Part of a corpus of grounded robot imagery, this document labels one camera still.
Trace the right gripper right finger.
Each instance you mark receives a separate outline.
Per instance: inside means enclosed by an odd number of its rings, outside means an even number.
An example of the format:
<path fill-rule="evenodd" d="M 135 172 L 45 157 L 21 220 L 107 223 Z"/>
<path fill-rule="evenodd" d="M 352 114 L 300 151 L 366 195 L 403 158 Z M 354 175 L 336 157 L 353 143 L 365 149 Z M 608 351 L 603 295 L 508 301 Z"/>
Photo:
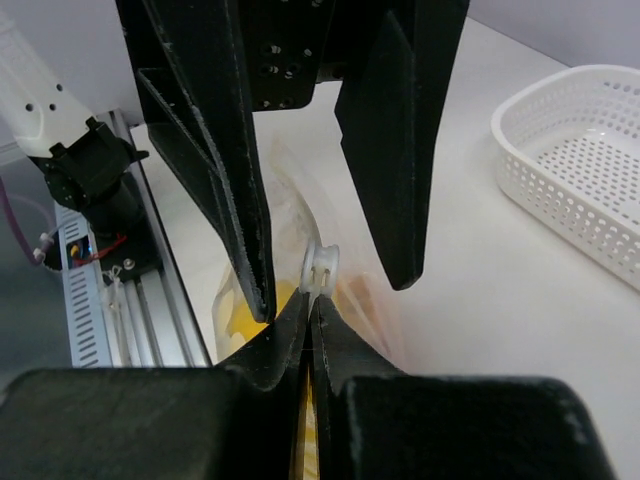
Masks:
<path fill-rule="evenodd" d="M 316 300 L 310 320 L 324 479 L 611 479 L 588 410 L 564 382 L 418 376 Z"/>

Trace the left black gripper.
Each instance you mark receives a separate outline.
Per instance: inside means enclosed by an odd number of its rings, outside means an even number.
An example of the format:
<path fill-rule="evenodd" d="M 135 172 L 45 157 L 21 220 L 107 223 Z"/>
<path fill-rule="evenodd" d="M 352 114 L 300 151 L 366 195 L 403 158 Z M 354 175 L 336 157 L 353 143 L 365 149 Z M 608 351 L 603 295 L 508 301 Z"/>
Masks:
<path fill-rule="evenodd" d="M 303 108 L 318 83 L 344 78 L 341 147 L 390 285 L 405 290 L 422 276 L 435 147 L 468 2 L 116 7 L 152 145 L 221 238 L 256 321 L 275 319 L 276 293 L 253 109 Z"/>

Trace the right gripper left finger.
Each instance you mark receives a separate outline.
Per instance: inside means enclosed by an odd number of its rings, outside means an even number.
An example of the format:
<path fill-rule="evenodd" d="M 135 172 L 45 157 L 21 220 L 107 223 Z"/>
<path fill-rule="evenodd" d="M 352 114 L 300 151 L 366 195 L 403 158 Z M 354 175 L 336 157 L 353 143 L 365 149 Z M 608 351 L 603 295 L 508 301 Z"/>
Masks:
<path fill-rule="evenodd" d="M 2 477 L 227 479 L 222 362 L 19 376 L 1 397 Z"/>

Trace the clear zip top bag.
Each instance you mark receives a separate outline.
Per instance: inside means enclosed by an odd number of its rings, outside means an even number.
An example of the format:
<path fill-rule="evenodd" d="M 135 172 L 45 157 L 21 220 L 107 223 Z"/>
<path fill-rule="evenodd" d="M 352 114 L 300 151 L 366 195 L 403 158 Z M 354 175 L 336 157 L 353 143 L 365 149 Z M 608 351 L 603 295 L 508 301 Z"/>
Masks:
<path fill-rule="evenodd" d="M 310 362 L 302 479 L 324 479 L 319 473 L 309 327 L 316 300 L 320 297 L 330 299 L 346 324 L 398 368 L 401 365 L 400 353 L 396 338 L 379 307 L 378 292 L 368 276 L 343 264 L 337 245 L 323 244 L 307 192 L 301 187 L 301 168 L 280 140 L 272 142 L 266 177 L 266 192 L 272 210 L 275 319 L 295 290 L 309 296 L 307 351 Z M 220 285 L 212 317 L 220 362 L 236 353 L 270 324 L 253 318 L 233 272 L 227 272 Z"/>

